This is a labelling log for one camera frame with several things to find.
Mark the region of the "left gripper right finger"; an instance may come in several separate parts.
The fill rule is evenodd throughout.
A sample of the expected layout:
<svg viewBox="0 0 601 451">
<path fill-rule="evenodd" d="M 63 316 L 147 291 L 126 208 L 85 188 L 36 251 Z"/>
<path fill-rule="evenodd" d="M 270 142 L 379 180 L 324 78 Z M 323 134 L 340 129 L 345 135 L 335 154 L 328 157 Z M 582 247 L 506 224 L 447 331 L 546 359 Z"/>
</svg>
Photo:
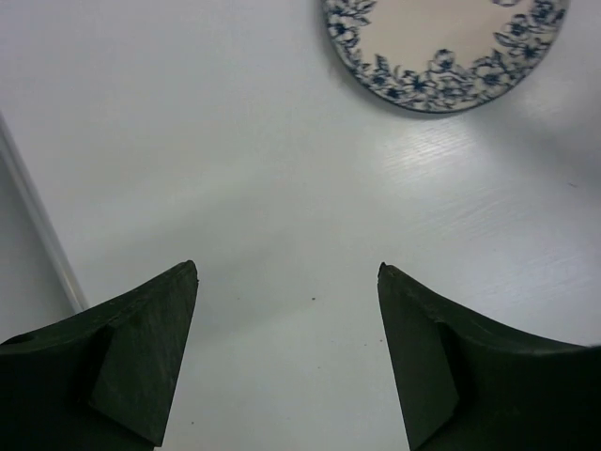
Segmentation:
<svg viewBox="0 0 601 451">
<path fill-rule="evenodd" d="M 413 450 L 596 450 L 600 349 L 528 334 L 389 264 L 378 300 Z"/>
</svg>

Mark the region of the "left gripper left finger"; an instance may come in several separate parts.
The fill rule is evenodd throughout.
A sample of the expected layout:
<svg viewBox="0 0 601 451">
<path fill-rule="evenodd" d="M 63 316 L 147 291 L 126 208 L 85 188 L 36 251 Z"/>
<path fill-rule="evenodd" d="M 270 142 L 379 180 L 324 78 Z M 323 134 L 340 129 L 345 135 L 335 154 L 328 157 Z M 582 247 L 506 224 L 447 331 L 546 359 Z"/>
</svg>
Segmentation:
<svg viewBox="0 0 601 451">
<path fill-rule="evenodd" d="M 138 288 L 1 345 L 4 450 L 163 444 L 195 308 L 188 260 Z"/>
</svg>

